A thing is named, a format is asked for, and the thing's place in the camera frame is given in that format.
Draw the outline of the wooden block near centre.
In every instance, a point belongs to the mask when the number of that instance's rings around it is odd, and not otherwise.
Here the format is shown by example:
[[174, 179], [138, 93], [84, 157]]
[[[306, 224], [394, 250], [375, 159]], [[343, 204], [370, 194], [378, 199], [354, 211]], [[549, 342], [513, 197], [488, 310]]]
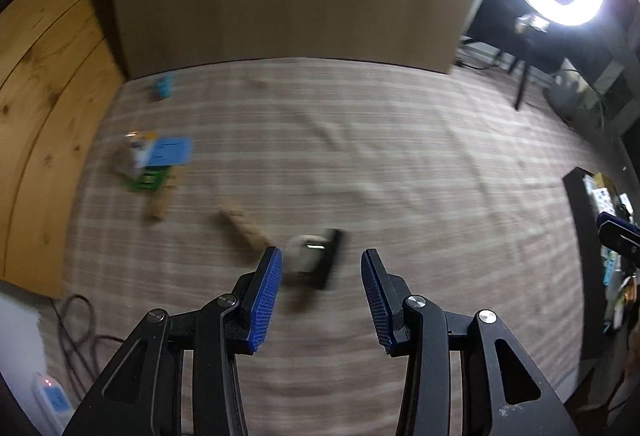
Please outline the wooden block near centre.
[[251, 251], [253, 254], [262, 255], [265, 250], [273, 245], [273, 240], [265, 233], [256, 221], [242, 208], [235, 206], [221, 206], [218, 214], [219, 226], [234, 245]]

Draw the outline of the wooden block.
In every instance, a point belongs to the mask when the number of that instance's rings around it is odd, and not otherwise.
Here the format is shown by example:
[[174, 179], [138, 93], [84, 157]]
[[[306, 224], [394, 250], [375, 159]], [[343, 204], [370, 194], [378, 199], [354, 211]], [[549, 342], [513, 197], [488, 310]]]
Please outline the wooden block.
[[218, 214], [219, 226], [234, 245], [251, 251], [253, 254], [262, 255], [265, 250], [273, 245], [273, 240], [265, 233], [256, 221], [242, 208], [235, 206], [221, 206]]
[[145, 220], [163, 221], [165, 219], [183, 173], [184, 167], [180, 165], [170, 166], [167, 169], [160, 186], [152, 193], [149, 204], [145, 208]]

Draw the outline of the black white small device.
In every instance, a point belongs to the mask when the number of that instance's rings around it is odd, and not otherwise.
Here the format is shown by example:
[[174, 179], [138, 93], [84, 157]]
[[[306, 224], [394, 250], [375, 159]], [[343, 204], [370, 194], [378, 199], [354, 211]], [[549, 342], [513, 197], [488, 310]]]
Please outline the black white small device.
[[291, 237], [283, 252], [285, 283], [317, 291], [327, 289], [344, 240], [345, 232], [341, 229], [329, 229], [322, 235]]

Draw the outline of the wooden block left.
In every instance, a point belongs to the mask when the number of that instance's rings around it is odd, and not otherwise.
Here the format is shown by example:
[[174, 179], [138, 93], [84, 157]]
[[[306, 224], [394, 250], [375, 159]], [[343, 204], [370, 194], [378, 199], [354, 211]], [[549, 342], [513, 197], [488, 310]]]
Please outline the wooden block left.
[[149, 204], [145, 208], [145, 220], [163, 221], [165, 219], [183, 173], [184, 167], [180, 165], [170, 166], [167, 169], [160, 186], [152, 193]]

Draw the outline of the green packet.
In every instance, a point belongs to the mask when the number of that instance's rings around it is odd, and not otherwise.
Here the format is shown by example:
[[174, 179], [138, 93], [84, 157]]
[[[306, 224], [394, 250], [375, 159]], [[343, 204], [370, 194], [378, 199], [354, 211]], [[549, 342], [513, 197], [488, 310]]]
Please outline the green packet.
[[165, 183], [170, 166], [145, 167], [139, 177], [127, 180], [126, 188], [134, 192], [155, 192]]

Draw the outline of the blue card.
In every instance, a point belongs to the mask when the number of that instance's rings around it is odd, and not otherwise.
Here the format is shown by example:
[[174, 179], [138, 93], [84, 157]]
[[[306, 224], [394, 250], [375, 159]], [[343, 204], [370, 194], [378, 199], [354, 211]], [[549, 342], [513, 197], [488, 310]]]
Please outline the blue card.
[[167, 137], [155, 141], [146, 167], [181, 166], [190, 163], [192, 140], [187, 137]]

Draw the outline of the black storage bin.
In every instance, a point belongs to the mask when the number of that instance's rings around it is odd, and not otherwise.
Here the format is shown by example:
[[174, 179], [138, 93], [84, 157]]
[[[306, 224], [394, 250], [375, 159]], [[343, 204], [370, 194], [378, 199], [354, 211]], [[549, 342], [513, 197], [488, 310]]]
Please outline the black storage bin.
[[576, 167], [563, 177], [573, 215], [582, 268], [584, 295], [584, 360], [596, 359], [612, 343], [615, 334], [634, 315], [634, 266], [600, 242], [598, 216], [608, 213], [627, 219], [628, 209], [604, 185], [602, 175]]

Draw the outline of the small teal item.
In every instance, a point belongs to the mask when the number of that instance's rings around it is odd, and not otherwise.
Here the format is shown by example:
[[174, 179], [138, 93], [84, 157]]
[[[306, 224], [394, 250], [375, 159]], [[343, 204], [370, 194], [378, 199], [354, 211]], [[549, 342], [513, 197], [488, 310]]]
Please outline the small teal item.
[[153, 84], [153, 98], [156, 101], [166, 100], [172, 95], [172, 87], [174, 87], [174, 83], [172, 82], [174, 78], [171, 73], [164, 74], [157, 78]]

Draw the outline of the white power strip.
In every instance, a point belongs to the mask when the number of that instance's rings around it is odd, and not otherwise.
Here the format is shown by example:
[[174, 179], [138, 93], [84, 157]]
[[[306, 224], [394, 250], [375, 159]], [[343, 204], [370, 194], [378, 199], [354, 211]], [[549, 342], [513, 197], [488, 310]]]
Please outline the white power strip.
[[32, 378], [36, 427], [43, 435], [63, 435], [75, 413], [63, 386], [51, 375], [36, 372]]

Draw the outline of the black tripod leg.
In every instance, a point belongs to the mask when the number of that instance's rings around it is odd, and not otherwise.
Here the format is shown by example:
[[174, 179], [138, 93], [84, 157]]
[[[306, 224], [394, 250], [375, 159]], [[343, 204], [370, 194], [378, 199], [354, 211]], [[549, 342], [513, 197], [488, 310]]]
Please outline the black tripod leg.
[[518, 56], [518, 59], [523, 62], [523, 68], [520, 82], [518, 83], [518, 92], [516, 92], [516, 98], [514, 102], [514, 110], [516, 111], [520, 109], [525, 96], [526, 81], [530, 67], [530, 50], [532, 50], [532, 33], [526, 30], [522, 34], [520, 55]]

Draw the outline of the pine wood board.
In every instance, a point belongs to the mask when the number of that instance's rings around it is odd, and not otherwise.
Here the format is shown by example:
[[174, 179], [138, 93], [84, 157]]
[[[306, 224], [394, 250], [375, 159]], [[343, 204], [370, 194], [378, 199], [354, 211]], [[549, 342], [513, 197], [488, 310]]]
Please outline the pine wood board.
[[111, 0], [14, 0], [1, 13], [1, 279], [63, 294], [70, 216], [125, 81]]

